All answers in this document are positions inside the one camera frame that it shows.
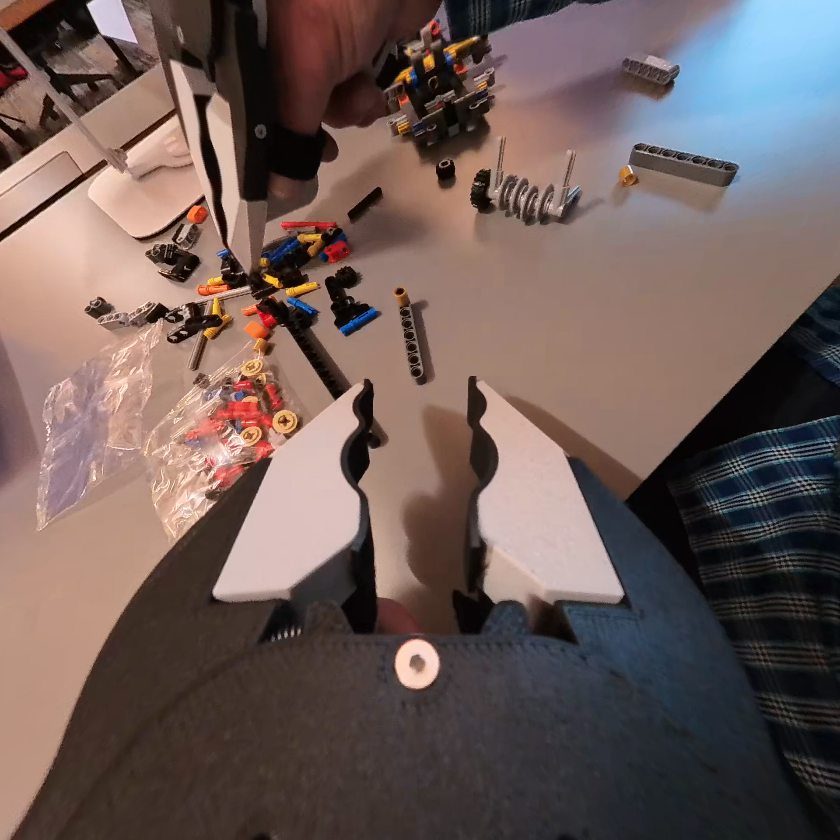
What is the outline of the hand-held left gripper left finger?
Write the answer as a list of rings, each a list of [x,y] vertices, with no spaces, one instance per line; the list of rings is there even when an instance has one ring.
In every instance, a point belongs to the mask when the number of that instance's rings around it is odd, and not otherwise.
[[[213,588],[225,603],[335,602],[357,633],[376,624],[374,544],[361,480],[370,465],[370,380],[280,447]]]

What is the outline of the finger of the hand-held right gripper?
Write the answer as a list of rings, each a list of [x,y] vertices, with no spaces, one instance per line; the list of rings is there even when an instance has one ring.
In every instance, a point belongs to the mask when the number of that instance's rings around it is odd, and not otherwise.
[[[242,269],[252,271],[256,205],[245,197],[240,181],[232,110],[201,70],[181,62],[169,67],[185,139],[213,223],[224,247]]]
[[[249,274],[257,272],[264,244],[269,203],[241,200],[241,265]]]

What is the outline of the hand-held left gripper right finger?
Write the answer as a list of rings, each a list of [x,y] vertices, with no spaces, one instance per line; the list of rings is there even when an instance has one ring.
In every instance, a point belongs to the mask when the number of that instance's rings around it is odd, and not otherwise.
[[[470,377],[467,393],[476,486],[467,592],[453,593],[458,628],[479,632],[496,605],[513,602],[533,632],[571,632],[568,603],[615,606],[625,592],[570,459],[486,382]]]

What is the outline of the pile of lego pieces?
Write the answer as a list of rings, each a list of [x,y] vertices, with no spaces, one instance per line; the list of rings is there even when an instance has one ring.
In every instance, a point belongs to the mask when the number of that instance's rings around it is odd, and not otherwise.
[[[178,285],[192,278],[201,263],[199,256],[193,253],[193,247],[207,218],[207,209],[194,205],[171,240],[156,243],[145,252],[163,278]],[[280,289],[289,298],[298,298],[300,293],[296,289],[303,287],[302,267],[314,259],[333,264],[350,254],[344,231],[333,223],[284,222],[281,226],[285,236],[262,252],[257,279],[249,277],[229,249],[217,253],[221,261],[219,276],[196,288],[196,293],[208,300],[210,309],[202,301],[175,308],[148,301],[134,310],[118,311],[104,298],[95,297],[85,307],[85,313],[110,330],[165,320],[176,324],[168,338],[171,343],[182,342],[194,334],[209,340],[223,326],[224,318],[215,302],[221,301],[225,294],[233,297],[242,293],[262,300],[274,289]]]

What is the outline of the grey worm gear lego assembly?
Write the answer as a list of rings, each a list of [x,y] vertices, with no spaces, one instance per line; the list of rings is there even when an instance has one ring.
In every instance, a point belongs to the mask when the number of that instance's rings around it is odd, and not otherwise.
[[[504,170],[507,139],[497,139],[497,157],[491,169],[478,170],[469,189],[469,202],[480,213],[492,208],[518,218],[525,225],[560,222],[570,215],[581,198],[581,188],[572,186],[577,151],[566,152],[561,183],[540,187],[526,177]]]

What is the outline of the long grey lego beam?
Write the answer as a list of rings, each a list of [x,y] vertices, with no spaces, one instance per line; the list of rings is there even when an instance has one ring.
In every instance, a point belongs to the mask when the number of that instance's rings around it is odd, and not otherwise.
[[[733,162],[651,143],[636,143],[628,163],[632,167],[717,187],[729,186],[739,173],[739,165]]]

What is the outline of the person's right forearm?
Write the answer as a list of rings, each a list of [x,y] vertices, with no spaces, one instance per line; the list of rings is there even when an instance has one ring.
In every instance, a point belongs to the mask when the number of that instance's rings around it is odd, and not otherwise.
[[[607,1],[443,1],[452,38],[463,40],[558,14],[567,7],[599,7]]]

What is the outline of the clear bag of lego pins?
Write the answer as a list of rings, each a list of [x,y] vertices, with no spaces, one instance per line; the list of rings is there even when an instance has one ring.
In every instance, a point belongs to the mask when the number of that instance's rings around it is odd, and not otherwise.
[[[213,373],[199,374],[143,447],[152,504],[169,543],[183,537],[308,420],[263,339]]]

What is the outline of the long black lego beam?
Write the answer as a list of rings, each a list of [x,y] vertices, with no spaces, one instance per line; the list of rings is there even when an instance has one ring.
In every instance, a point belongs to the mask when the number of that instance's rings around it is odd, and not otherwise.
[[[277,303],[280,324],[289,332],[333,401],[350,389],[347,377],[312,330],[313,316],[286,303]]]

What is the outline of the dark lego beam with tan pin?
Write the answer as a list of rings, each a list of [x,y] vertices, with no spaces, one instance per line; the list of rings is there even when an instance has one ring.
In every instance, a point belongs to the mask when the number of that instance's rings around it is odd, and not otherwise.
[[[413,304],[404,286],[396,287],[393,296],[398,310],[409,373],[416,384],[423,385],[427,377]]]

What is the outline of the multicoloured lego gearbox assembly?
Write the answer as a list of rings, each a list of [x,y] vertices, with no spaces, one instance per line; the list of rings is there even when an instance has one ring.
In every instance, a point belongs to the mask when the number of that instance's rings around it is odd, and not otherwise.
[[[449,40],[437,19],[401,44],[407,64],[385,89],[391,135],[423,148],[474,130],[495,104],[495,69],[480,68],[491,50],[488,35]]]

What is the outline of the short light grey lego beam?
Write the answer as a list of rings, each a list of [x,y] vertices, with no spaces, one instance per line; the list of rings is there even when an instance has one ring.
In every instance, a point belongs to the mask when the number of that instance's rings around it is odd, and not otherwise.
[[[633,55],[623,59],[621,69],[624,74],[665,88],[672,84],[680,73],[677,64],[652,55]]]

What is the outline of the person's right hand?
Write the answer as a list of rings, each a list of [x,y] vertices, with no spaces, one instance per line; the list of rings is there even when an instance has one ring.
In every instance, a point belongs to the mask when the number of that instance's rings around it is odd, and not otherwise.
[[[375,81],[382,47],[410,38],[435,15],[436,1],[267,2],[267,49],[281,126],[365,128],[388,113]]]

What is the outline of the blue plaid shirt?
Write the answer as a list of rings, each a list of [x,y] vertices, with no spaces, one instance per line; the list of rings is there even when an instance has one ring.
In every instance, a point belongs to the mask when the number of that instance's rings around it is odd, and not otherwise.
[[[839,288],[715,406],[668,478],[690,555],[795,780],[839,818]]]

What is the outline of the empty clear plastic bag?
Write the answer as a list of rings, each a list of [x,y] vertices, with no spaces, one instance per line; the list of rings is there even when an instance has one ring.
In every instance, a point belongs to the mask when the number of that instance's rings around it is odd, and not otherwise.
[[[38,531],[138,457],[153,389],[152,354],[161,332],[152,324],[107,343],[50,389],[42,412]]]

